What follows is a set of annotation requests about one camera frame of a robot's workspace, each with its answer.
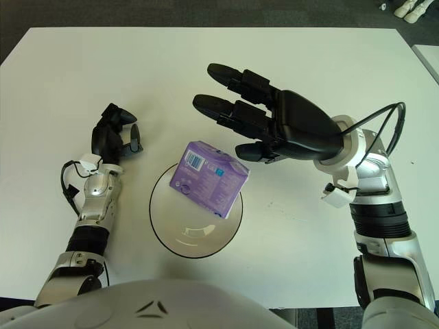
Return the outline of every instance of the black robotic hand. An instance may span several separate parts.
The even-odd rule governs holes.
[[[119,133],[122,127],[137,121],[137,118],[113,103],[107,106],[102,118],[93,128],[91,151],[102,157],[103,163],[119,164],[121,157],[128,157],[143,151],[137,124],[131,126],[131,140],[123,144]]]
[[[227,89],[253,104],[263,104],[272,113],[243,101],[235,104],[208,95],[196,95],[193,105],[202,114],[245,137],[259,139],[238,145],[235,151],[247,161],[271,163],[284,158],[326,160],[343,148],[340,128],[319,107],[290,91],[270,86],[253,73],[220,64],[210,64],[207,73]]]

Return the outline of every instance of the barcode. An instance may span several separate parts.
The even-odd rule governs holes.
[[[193,153],[192,151],[188,151],[185,157],[185,161],[189,163],[189,165],[194,168],[197,171],[200,171],[201,166],[204,163],[204,158],[202,156],[199,156],[196,153]]]

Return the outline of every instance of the gray floor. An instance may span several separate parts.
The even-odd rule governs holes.
[[[393,16],[403,0],[0,0],[0,61],[30,27],[203,26],[394,28],[409,45],[439,45],[439,1],[410,25]],[[360,328],[362,309],[336,308],[337,329]],[[317,328],[316,310],[298,310]]]

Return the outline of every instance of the purple box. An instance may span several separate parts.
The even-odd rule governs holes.
[[[216,215],[227,218],[250,171],[202,141],[190,142],[169,184]]]

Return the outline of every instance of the black cable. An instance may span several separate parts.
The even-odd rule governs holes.
[[[372,113],[371,115],[369,115],[368,117],[364,118],[361,121],[358,121],[356,124],[350,126],[349,128],[346,128],[345,130],[343,130],[342,132],[340,132],[340,135],[346,135],[349,134],[350,132],[354,131],[355,129],[361,127],[363,124],[369,122],[372,119],[375,119],[377,116],[383,114],[384,112],[387,112],[393,108],[396,108],[398,106],[398,104],[400,103],[395,103],[395,104],[390,104],[385,106],[384,108]]]
[[[107,276],[107,287],[110,286],[110,278],[108,277],[108,270],[107,270],[107,264],[104,262],[104,267],[105,267],[105,274]]]
[[[400,102],[397,104],[397,106],[398,106],[398,121],[396,122],[395,125],[395,131],[393,133],[392,140],[390,141],[389,146],[385,151],[388,156],[393,152],[394,148],[396,147],[396,144],[398,144],[399,138],[401,137],[404,128],[405,103]]]
[[[81,178],[89,178],[91,176],[91,174],[87,175],[87,176],[83,176],[80,174],[78,167],[76,166],[77,163],[80,163],[79,161],[73,161],[73,165],[75,166],[76,169],[76,173],[78,174],[78,176],[80,176]]]
[[[355,168],[358,168],[360,166],[361,163],[363,163],[363,161],[368,157],[370,150],[374,147],[375,143],[378,141],[378,138],[380,137],[381,133],[384,131],[385,125],[387,125],[387,122],[390,120],[390,117],[392,116],[393,112],[396,110],[396,107],[393,108],[389,114],[387,114],[387,117],[384,119],[383,124],[381,125],[381,127],[379,128],[379,131],[377,133],[377,135],[375,136],[372,144],[370,144],[370,147],[368,148],[368,150],[366,151],[366,153],[364,154],[363,158],[361,159],[360,162],[358,162],[358,164],[355,166]]]
[[[79,216],[80,212],[76,208],[75,202],[73,201],[73,198],[70,197],[69,191],[67,190],[67,187],[64,183],[64,172],[66,171],[67,168],[69,168],[74,163],[75,163],[75,161],[70,160],[70,161],[64,163],[64,165],[62,166],[62,168],[61,168],[61,188],[62,188],[62,194],[64,194],[65,198],[67,199],[67,202],[70,204],[70,207],[72,207],[75,214],[77,216]]]

